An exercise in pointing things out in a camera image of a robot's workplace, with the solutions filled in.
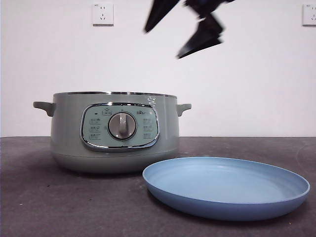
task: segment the plate rim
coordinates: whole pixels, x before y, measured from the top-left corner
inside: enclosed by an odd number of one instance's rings
[[[272,166],[272,167],[275,167],[275,168],[278,168],[278,169],[285,170],[285,171],[287,171],[287,172],[290,172],[290,173],[292,173],[292,174],[298,176],[299,178],[301,178],[303,181],[305,181],[305,182],[307,183],[308,187],[307,187],[307,189],[306,189],[303,193],[301,193],[301,194],[299,194],[299,195],[297,195],[297,196],[290,197],[290,198],[285,198],[285,199],[282,199],[282,200],[279,200],[279,201],[271,201],[271,202],[225,202],[225,201],[204,200],[204,199],[198,199],[198,198],[194,198],[194,197],[187,197],[187,196],[185,196],[185,195],[179,195],[179,194],[171,193],[171,192],[168,192],[168,191],[166,191],[166,190],[163,190],[163,189],[158,188],[158,187],[156,187],[155,185],[151,184],[151,183],[149,182],[149,180],[145,177],[145,172],[146,172],[146,170],[148,170],[150,167],[152,167],[152,166],[154,166],[154,165],[156,165],[156,164],[158,164],[158,163],[168,162],[168,161],[176,160],[176,159],[190,159],[190,158],[233,159],[233,160],[240,160],[240,161],[246,161],[246,162],[252,162],[252,163],[258,163],[258,164],[268,165],[268,166]],[[168,193],[168,194],[171,194],[171,195],[175,195],[175,196],[178,196],[178,197],[181,197],[181,198],[189,198],[189,199],[192,199],[192,200],[206,201],[206,202],[212,202],[212,203],[218,203],[218,204],[222,203],[222,204],[238,204],[238,205],[244,205],[244,204],[246,204],[246,205],[256,205],[256,204],[273,204],[273,203],[280,203],[280,202],[292,201],[292,200],[296,200],[296,199],[298,199],[298,198],[304,197],[304,196],[306,196],[306,195],[309,193],[309,191],[310,191],[310,189],[311,189],[311,186],[310,186],[309,182],[307,181],[307,179],[305,179],[303,176],[301,176],[301,175],[299,175],[299,174],[297,174],[297,173],[295,173],[295,172],[293,172],[293,171],[291,171],[291,170],[284,169],[284,168],[281,168],[281,167],[278,167],[278,166],[275,166],[275,165],[271,165],[271,164],[262,163],[262,162],[257,162],[257,161],[247,160],[247,159],[227,158],[227,157],[180,157],[180,158],[172,158],[172,159],[161,160],[161,161],[158,161],[158,162],[156,162],[156,163],[153,163],[153,164],[147,166],[147,167],[143,170],[142,176],[143,176],[143,179],[145,180],[145,182],[146,182],[147,184],[153,186],[154,188],[156,188],[156,189],[158,189],[158,190],[160,190],[160,191],[162,191],[162,192],[164,192],[164,193]]]

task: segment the blue plate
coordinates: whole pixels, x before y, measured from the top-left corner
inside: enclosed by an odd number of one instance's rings
[[[143,177],[163,203],[195,216],[256,221],[287,214],[306,199],[310,184],[289,170],[254,161],[192,157],[148,166]]]

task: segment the control panel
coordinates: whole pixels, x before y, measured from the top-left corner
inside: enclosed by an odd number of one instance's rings
[[[89,148],[97,151],[150,147],[159,136],[158,117],[150,105],[93,104],[83,112],[80,135]]]

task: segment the wall socket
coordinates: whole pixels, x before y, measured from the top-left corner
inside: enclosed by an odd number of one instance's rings
[[[316,26],[316,4],[303,5],[303,26]]]
[[[92,6],[92,24],[94,26],[114,25],[114,5],[111,2],[99,2]]]

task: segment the dark table surface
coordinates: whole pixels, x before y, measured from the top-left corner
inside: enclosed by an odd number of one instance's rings
[[[60,168],[49,137],[1,138],[2,237],[316,236],[316,138],[182,137],[178,157],[264,162],[305,177],[295,211],[266,221],[208,220],[176,211],[146,189],[141,172],[82,174]]]

